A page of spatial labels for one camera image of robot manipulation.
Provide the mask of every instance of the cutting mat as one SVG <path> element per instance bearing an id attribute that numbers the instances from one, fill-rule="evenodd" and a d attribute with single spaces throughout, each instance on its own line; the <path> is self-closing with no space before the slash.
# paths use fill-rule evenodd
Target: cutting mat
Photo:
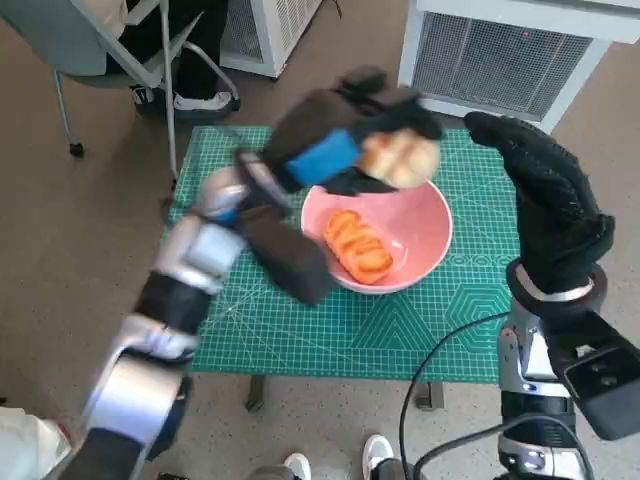
<path id="1" fill-rule="evenodd" d="M 234 130 L 255 148 L 270 134 L 267 127 Z M 230 163 L 237 142 L 220 127 L 194 129 L 171 222 L 194 202 L 207 174 Z M 406 380 L 447 332 L 508 310 L 504 269 L 518 248 L 513 187 L 502 159 L 473 144 L 466 131 L 449 130 L 435 184 L 453 213 L 453 241 L 443 263 L 419 284 L 386 296 L 336 287 L 320 306 L 305 307 L 272 287 L 245 254 L 209 309 L 193 369 Z M 305 195 L 291 197 L 294 224 Z M 495 382 L 499 327 L 496 321 L 453 339 L 428 378 Z"/>

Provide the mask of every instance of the black robotic glove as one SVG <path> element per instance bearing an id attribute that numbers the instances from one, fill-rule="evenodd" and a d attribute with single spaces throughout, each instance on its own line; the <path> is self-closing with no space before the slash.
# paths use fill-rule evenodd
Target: black robotic glove
<path id="1" fill-rule="evenodd" d="M 612 246 L 614 218 L 600 212 L 578 159 L 528 123 L 480 112 L 465 126 L 474 142 L 494 147 L 516 187 L 520 258 L 545 293 L 588 284 Z"/>
<path id="2" fill-rule="evenodd" d="M 349 132 L 356 143 L 369 134 L 411 128 L 429 140 L 439 140 L 442 129 L 433 114 L 413 98 L 419 92 L 389 86 L 386 74 L 377 67 L 361 66 L 330 89 L 317 89 L 294 106 L 278 123 L 264 147 L 263 162 L 290 193 L 303 188 L 287 169 L 288 162 L 319 144 L 336 130 Z M 331 152 L 319 161 L 327 161 Z M 356 195 L 385 193 L 394 188 L 359 168 L 349 167 L 322 183 L 329 193 Z"/>

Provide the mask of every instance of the bun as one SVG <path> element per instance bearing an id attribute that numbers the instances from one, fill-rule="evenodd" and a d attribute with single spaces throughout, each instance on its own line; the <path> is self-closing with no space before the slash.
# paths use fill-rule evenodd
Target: bun
<path id="1" fill-rule="evenodd" d="M 358 167 L 394 188 L 413 188 L 431 180 L 440 164 L 440 145 L 405 128 L 374 133 L 362 144 Z"/>
<path id="2" fill-rule="evenodd" d="M 376 232 L 353 210 L 336 211 L 324 239 L 345 270 L 365 285 L 380 280 L 393 266 L 393 257 Z"/>

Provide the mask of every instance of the vent grille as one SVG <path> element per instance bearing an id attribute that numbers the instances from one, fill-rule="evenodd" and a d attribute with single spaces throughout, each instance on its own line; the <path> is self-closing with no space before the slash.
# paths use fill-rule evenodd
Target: vent grille
<path id="1" fill-rule="evenodd" d="M 251 9 L 251 0 L 231 0 L 221 49 L 262 63 L 260 39 Z"/>
<path id="2" fill-rule="evenodd" d="M 540 120 L 590 44 L 590 38 L 426 12 L 412 85 L 429 97 Z"/>
<path id="3" fill-rule="evenodd" d="M 321 0 L 277 0 L 282 47 L 289 52 L 304 32 Z"/>

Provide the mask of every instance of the black pants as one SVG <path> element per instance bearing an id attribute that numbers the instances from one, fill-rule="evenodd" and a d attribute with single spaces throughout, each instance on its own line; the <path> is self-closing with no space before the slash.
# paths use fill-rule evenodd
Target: black pants
<path id="1" fill-rule="evenodd" d="M 409 465 L 409 469 L 413 471 L 413 465 Z M 424 475 L 421 475 L 421 478 L 422 480 L 426 480 Z M 260 467 L 254 470 L 247 480 L 299 479 L 284 465 L 276 465 L 273 467 Z M 371 470 L 371 478 L 369 480 L 405 480 L 402 462 L 397 458 L 387 458 L 383 460 L 376 468 Z"/>
<path id="2" fill-rule="evenodd" d="M 140 0 L 127 0 L 131 10 Z M 169 32 L 180 33 L 200 13 L 200 21 L 189 35 L 189 41 L 202 48 L 211 59 L 220 62 L 220 40 L 227 20 L 229 0 L 174 0 L 169 5 Z M 156 8 L 140 25 L 124 29 L 120 42 L 140 62 L 146 62 L 162 49 L 160 10 Z M 107 58 L 107 73 L 121 73 L 122 67 Z M 183 50 L 175 91 L 185 98 L 213 98 L 218 91 L 218 76 L 198 55 Z"/>

